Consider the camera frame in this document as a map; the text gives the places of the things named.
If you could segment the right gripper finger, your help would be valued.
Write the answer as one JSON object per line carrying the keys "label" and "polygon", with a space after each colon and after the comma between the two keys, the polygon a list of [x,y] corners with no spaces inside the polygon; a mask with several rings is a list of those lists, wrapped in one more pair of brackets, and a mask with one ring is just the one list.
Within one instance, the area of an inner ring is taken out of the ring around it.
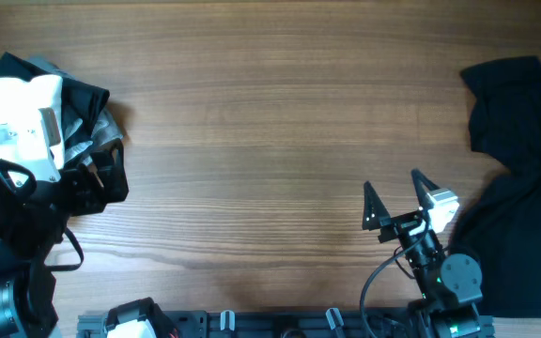
{"label": "right gripper finger", "polygon": [[363,199],[363,230],[378,230],[391,222],[387,208],[369,181],[363,184]]}
{"label": "right gripper finger", "polygon": [[431,181],[429,178],[427,178],[417,168],[412,169],[410,174],[411,174],[412,184],[413,184],[419,205],[423,209],[430,209],[431,203],[429,202],[429,198],[427,197],[427,194],[429,192],[438,190],[440,187],[437,184],[435,184],[433,181]]}

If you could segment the white t-shirt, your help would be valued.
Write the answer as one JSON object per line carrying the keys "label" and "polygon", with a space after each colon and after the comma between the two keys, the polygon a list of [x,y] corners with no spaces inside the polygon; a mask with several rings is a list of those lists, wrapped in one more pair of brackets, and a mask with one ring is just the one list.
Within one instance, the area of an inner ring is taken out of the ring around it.
{"label": "white t-shirt", "polygon": [[40,75],[32,80],[0,78],[0,124],[41,117],[40,109],[54,111],[56,127],[61,128],[61,94],[63,79],[58,75]]}

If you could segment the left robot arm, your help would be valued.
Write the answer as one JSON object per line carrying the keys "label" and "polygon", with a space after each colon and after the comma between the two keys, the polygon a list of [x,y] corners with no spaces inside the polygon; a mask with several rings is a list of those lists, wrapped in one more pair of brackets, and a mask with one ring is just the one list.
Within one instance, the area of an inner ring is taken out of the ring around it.
{"label": "left robot arm", "polygon": [[[20,164],[0,160],[0,337],[48,337],[54,332],[54,276],[80,266],[49,266],[49,252],[68,239],[80,254],[83,250],[67,227],[69,218],[101,213],[127,197],[122,142],[111,141],[90,157],[93,170],[79,163],[64,169],[57,182],[38,181]],[[12,172],[28,174],[22,187],[11,187]]]}

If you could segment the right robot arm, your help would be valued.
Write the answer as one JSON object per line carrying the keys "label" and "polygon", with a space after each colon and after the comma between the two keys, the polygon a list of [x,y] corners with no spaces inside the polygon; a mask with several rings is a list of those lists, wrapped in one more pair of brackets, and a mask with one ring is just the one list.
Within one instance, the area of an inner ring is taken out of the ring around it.
{"label": "right robot arm", "polygon": [[420,170],[410,172],[418,207],[392,216],[372,184],[363,184],[362,229],[378,230],[381,243],[398,240],[401,251],[381,263],[367,278],[359,300],[362,328],[369,337],[377,334],[365,300],[379,274],[401,257],[406,258],[422,297],[409,304],[402,325],[409,337],[488,337],[492,319],[479,315],[483,279],[480,264],[464,253],[446,252],[437,234],[454,218],[457,195],[441,188]]}

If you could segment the grey folded garment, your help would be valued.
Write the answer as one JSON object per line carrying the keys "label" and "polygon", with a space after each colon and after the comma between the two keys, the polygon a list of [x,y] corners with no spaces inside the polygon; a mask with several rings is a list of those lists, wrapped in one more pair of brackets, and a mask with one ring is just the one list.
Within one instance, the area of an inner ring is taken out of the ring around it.
{"label": "grey folded garment", "polygon": [[84,83],[43,57],[31,56],[28,62],[40,71],[63,78],[61,128],[64,137],[65,166],[82,162],[89,165],[90,153],[124,135],[106,108],[108,89]]}

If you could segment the black folded garment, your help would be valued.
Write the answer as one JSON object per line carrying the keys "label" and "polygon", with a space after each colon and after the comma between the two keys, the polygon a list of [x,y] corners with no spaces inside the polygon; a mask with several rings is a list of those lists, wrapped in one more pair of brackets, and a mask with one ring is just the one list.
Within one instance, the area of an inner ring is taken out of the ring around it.
{"label": "black folded garment", "polygon": [[27,60],[4,53],[0,58],[0,77],[30,81],[41,75],[58,75],[63,79],[61,89],[61,125],[66,149],[99,146],[122,133],[106,109],[108,89],[77,80],[43,57]]}

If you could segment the black garment on right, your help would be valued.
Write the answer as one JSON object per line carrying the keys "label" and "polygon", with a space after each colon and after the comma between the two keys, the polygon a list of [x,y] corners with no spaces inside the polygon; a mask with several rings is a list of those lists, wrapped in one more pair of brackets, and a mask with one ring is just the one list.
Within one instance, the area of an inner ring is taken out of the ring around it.
{"label": "black garment on right", "polygon": [[478,259],[481,313],[541,317],[541,60],[519,56],[468,67],[460,76],[474,97],[471,151],[504,172],[458,218],[453,250]]}

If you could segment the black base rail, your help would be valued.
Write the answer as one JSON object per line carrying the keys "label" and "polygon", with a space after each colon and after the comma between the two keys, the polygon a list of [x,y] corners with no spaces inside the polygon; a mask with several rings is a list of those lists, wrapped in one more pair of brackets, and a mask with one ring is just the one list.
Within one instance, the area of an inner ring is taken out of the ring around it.
{"label": "black base rail", "polygon": [[81,315],[79,337],[493,337],[490,316],[474,307],[423,315],[406,308],[240,313],[164,311],[151,298],[100,315]]}

